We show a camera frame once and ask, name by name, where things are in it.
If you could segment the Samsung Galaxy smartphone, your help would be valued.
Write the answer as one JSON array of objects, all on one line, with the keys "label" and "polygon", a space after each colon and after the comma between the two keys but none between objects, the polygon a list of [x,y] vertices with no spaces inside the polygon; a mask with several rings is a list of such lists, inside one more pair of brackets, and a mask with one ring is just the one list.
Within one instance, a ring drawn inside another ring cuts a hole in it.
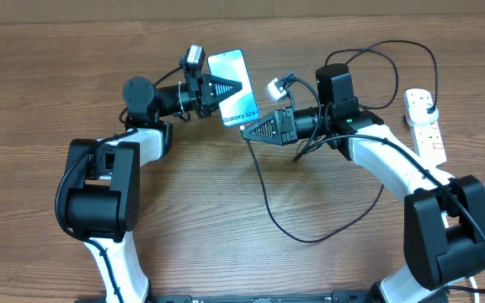
[{"label": "Samsung Galaxy smartphone", "polygon": [[207,58],[216,96],[220,99],[221,122],[226,127],[243,125],[259,118],[258,103],[243,52],[234,49]]}]

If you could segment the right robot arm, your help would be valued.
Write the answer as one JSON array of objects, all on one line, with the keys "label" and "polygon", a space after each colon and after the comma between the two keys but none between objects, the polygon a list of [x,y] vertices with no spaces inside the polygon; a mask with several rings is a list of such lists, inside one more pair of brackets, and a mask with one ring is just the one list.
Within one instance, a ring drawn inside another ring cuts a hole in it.
[{"label": "right robot arm", "polygon": [[403,145],[354,95],[342,63],[316,71],[317,106],[277,109],[242,128],[246,142],[285,146],[305,140],[304,153],[324,144],[368,170],[404,207],[405,265],[369,290],[335,290],[334,302],[446,302],[459,283],[485,270],[485,188],[455,178]]}]

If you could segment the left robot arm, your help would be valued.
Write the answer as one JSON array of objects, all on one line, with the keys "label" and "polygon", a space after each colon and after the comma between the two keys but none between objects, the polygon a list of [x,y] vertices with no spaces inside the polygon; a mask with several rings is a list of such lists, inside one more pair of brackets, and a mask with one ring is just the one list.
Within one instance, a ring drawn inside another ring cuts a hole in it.
[{"label": "left robot arm", "polygon": [[187,71],[185,81],[160,88],[144,77],[123,87],[125,132],[75,139],[55,197],[56,220],[93,254],[106,302],[151,302],[152,287],[139,263],[133,230],[140,209],[140,169],[169,153],[173,126],[167,116],[208,117],[230,97],[250,89],[247,76]]}]

